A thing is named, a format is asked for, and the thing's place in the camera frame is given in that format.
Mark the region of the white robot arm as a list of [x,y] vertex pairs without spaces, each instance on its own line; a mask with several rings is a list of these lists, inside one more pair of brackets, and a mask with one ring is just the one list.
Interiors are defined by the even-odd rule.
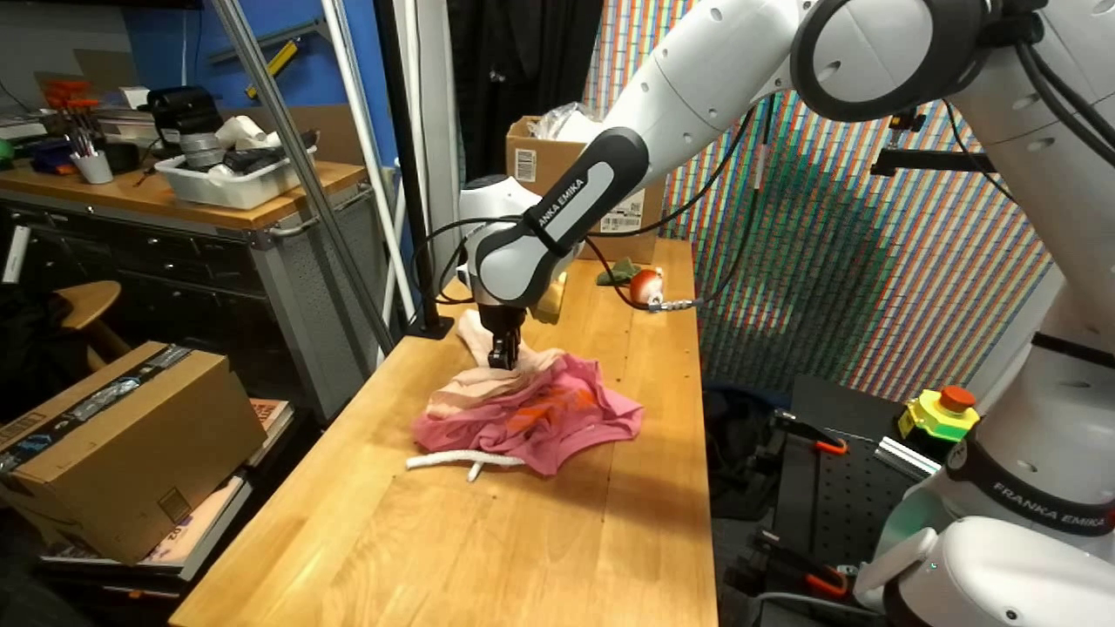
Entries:
[[893,627],[1115,627],[1112,0],[694,0],[554,185],[474,233],[486,361],[519,361],[521,313],[620,198],[765,99],[851,130],[957,113],[1069,305],[895,502],[852,599]]

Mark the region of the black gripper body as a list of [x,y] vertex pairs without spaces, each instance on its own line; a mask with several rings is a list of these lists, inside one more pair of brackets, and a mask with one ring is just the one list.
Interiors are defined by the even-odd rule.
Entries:
[[484,308],[482,309],[482,324],[499,346],[514,346],[521,321],[527,321],[521,308]]

